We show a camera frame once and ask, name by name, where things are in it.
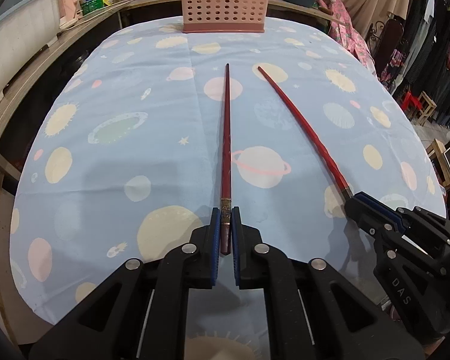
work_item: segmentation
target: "tiled floor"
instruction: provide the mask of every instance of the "tiled floor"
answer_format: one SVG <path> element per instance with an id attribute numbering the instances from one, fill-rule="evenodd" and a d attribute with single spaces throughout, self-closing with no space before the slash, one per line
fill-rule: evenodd
<path id="1" fill-rule="evenodd" d="M 434 139 L 440 140 L 443 144 L 448 142 L 447 132 L 450 131 L 449 128 L 439 126 L 435 122 L 430 123 L 429 121 L 426 121 L 423 126 L 419 126 L 415 123 L 416 120 L 412 120 L 413 128 L 425 148 L 427 148 Z"/>

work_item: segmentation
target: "white plastic tub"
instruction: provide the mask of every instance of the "white plastic tub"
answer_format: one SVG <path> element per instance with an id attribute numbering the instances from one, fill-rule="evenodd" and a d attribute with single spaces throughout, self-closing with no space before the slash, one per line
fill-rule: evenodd
<path id="1" fill-rule="evenodd" d="M 23 0 L 0 15 L 0 100 L 5 85 L 59 31 L 58 0 Z"/>

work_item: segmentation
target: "pink basket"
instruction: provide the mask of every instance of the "pink basket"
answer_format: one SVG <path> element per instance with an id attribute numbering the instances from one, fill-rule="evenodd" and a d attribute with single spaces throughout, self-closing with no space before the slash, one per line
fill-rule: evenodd
<path id="1" fill-rule="evenodd" d="M 183 32 L 264 32 L 268 0 L 182 0 Z"/>

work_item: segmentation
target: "planet pattern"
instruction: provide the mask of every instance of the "planet pattern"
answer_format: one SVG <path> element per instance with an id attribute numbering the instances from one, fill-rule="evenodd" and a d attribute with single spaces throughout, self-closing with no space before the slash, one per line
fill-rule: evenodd
<path id="1" fill-rule="evenodd" d="M 353 223 L 333 179 L 258 66 L 354 191 L 391 209 L 444 215 L 430 160 L 399 106 L 316 28 L 266 18 L 262 34 L 183 34 L 181 23 L 152 20 L 110 36 L 44 118 L 10 224 L 11 272 L 24 301 L 55 324 L 127 259 L 162 258 L 209 224 L 220 194 L 226 63 L 232 203 L 243 223 L 288 257 L 324 258 L 379 296 L 371 264 L 348 257 L 344 230 Z M 351 242 L 373 253 L 365 234 Z M 237 289 L 232 260 L 220 257 L 212 291 L 190 292 L 186 358 L 269 360 L 263 294 Z"/>

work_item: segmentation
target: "green package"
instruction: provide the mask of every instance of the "green package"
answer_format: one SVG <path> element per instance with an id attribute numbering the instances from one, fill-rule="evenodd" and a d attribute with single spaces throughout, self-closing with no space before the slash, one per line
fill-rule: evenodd
<path id="1" fill-rule="evenodd" d="M 80 6 L 82 7 L 83 15 L 93 12 L 96 9 L 103 8 L 103 0 L 81 0 Z"/>

